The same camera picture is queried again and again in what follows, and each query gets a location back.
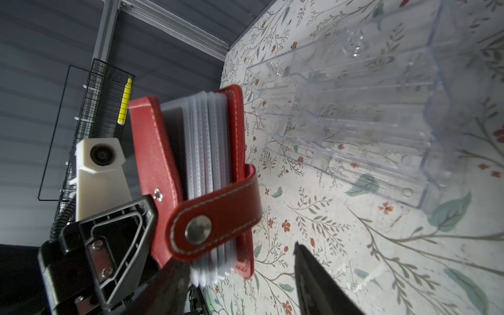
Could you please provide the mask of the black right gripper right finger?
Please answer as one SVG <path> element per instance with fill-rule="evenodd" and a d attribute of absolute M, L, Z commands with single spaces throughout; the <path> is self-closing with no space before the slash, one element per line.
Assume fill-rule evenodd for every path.
<path fill-rule="evenodd" d="M 301 314 L 362 314 L 302 244 L 295 244 L 295 284 Z"/>

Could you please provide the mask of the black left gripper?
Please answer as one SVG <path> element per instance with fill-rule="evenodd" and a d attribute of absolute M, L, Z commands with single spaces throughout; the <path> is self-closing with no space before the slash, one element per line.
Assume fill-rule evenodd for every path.
<path fill-rule="evenodd" d="M 157 225 L 143 196 L 66 225 L 38 254 L 51 314 L 123 314 L 140 286 Z"/>

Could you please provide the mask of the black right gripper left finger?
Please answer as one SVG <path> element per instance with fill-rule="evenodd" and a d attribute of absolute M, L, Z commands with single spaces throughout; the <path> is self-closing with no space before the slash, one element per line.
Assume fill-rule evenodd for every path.
<path fill-rule="evenodd" d="M 126 314 L 184 314 L 190 264 L 170 259 Z"/>

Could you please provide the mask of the red leather card holder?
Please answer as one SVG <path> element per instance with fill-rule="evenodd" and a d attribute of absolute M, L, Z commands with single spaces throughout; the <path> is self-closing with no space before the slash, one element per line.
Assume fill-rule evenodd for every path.
<path fill-rule="evenodd" d="M 141 192 L 158 223 L 150 254 L 160 267 L 191 264 L 204 287 L 254 273 L 253 227 L 262 206 L 255 167 L 245 161 L 242 89 L 231 85 L 161 103 L 129 103 Z"/>

